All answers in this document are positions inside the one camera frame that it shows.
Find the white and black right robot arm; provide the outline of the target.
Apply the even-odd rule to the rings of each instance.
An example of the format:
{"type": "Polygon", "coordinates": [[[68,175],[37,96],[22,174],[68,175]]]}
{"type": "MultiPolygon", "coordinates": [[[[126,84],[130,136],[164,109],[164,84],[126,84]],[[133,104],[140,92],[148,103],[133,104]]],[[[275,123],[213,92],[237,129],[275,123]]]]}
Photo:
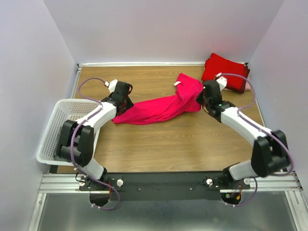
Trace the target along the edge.
{"type": "Polygon", "coordinates": [[[218,187],[233,188],[240,180],[250,177],[267,177],[292,166],[285,134],[261,126],[244,115],[238,107],[222,98],[226,78],[203,82],[203,90],[196,101],[208,115],[240,134],[252,146],[251,158],[223,169],[213,183],[218,187]]]}

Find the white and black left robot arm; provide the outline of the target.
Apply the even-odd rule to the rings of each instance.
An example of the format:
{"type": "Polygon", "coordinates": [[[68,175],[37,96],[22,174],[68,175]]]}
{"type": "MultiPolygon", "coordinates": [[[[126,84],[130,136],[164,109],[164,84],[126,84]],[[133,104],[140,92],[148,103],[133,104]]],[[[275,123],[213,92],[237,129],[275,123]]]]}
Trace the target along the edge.
{"type": "Polygon", "coordinates": [[[129,83],[113,80],[104,82],[110,94],[98,101],[90,113],[73,121],[63,123],[54,154],[55,160],[71,163],[76,169],[90,178],[90,184],[96,190],[102,190],[108,181],[107,169],[99,164],[94,154],[94,136],[108,121],[125,113],[133,107],[129,95],[133,86],[129,83]]]}

